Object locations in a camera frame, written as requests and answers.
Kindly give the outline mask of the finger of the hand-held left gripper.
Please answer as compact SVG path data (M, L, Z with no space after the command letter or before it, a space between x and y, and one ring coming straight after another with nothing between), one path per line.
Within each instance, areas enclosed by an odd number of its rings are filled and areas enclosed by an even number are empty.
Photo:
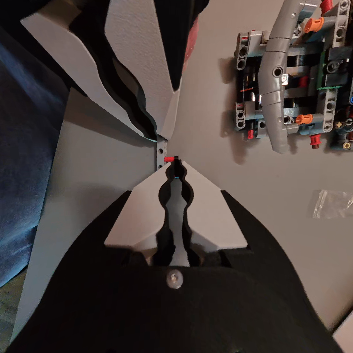
M144 93L104 34L109 1L48 1L21 24L94 103L148 140L156 126Z
M154 1L110 1L105 34L118 61L141 85L157 134L171 139L180 89L172 87Z

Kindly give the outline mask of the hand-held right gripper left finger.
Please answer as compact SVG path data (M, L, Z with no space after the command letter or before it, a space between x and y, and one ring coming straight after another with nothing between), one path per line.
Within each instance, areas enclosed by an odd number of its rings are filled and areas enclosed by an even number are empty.
M153 265L170 265L174 239L166 205L173 180L174 163L167 163L134 187L104 245L140 252Z

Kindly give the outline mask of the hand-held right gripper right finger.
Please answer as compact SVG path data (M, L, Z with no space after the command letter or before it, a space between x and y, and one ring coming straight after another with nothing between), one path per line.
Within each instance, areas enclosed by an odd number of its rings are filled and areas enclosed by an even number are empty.
M245 249L245 239L222 190L191 167L178 161L183 211L182 238L189 263L202 263L220 250Z

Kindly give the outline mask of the grey lego beam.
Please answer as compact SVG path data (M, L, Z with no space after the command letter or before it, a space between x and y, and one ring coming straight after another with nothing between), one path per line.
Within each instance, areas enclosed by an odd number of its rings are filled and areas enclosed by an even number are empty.
M156 171L166 164L165 157L167 157L167 140L159 137L156 141Z

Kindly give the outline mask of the lego car chassis model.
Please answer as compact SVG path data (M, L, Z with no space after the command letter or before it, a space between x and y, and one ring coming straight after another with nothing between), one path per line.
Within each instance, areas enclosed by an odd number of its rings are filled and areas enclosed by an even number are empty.
M271 31L239 33L234 52L234 129L247 140L268 136L288 150L288 136L318 149L352 150L352 1L286 0Z

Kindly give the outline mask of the person's left hand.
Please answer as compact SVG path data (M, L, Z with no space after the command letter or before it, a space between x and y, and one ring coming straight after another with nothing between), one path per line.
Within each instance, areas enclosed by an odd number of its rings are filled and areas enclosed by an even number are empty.
M183 61L183 68L182 68L182 73L181 73L181 80L183 77L183 73L187 69L188 61L194 51L196 41L197 41L198 32L199 32L199 16L197 16L195 18L195 20L193 21L192 27L191 27L189 34L188 34L188 41L187 41L187 45L186 45L184 61Z

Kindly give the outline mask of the small empty clear bag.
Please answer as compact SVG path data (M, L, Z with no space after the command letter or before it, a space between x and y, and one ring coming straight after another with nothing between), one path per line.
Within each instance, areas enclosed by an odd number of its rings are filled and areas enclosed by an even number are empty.
M314 219L352 218L352 192L321 190L312 217Z

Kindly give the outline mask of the white desk stand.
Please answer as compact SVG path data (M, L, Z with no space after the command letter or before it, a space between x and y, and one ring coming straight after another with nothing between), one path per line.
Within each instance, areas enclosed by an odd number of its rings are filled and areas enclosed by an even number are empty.
M333 338L343 352L353 352L353 311L351 311L335 329Z

